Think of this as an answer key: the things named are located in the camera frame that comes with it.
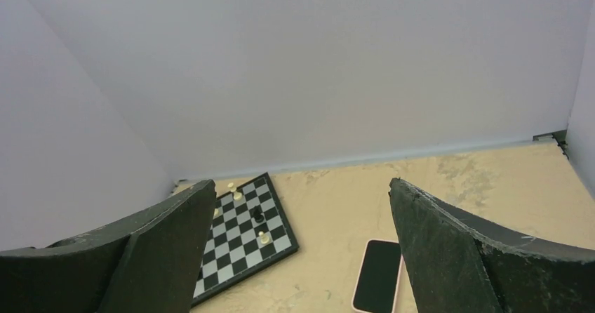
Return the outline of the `phone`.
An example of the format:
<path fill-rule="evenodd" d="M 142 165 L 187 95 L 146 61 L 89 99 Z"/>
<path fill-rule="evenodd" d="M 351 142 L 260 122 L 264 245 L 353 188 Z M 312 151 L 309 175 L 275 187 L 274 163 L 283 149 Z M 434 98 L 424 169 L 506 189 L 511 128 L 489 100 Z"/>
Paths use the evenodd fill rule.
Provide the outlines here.
<path fill-rule="evenodd" d="M 354 312 L 394 312 L 403 264 L 398 242 L 369 240 L 354 288 Z"/>

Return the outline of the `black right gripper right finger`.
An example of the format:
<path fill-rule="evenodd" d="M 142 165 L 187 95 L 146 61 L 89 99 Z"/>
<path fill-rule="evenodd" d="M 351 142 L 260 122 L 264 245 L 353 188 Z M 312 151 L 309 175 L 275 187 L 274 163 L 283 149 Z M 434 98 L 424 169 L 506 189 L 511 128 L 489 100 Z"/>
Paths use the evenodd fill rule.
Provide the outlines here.
<path fill-rule="evenodd" d="M 594 252 L 540 239 L 394 178 L 389 202 L 419 312 L 593 312 Z"/>

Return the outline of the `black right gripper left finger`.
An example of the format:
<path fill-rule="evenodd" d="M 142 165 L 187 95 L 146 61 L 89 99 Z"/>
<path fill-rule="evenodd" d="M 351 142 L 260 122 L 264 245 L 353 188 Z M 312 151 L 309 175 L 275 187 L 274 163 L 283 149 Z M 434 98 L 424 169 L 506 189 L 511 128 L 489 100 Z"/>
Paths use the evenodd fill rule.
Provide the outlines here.
<path fill-rule="evenodd" d="M 2 251 L 1 311 L 190 311 L 216 199 L 203 180 L 50 246 Z"/>

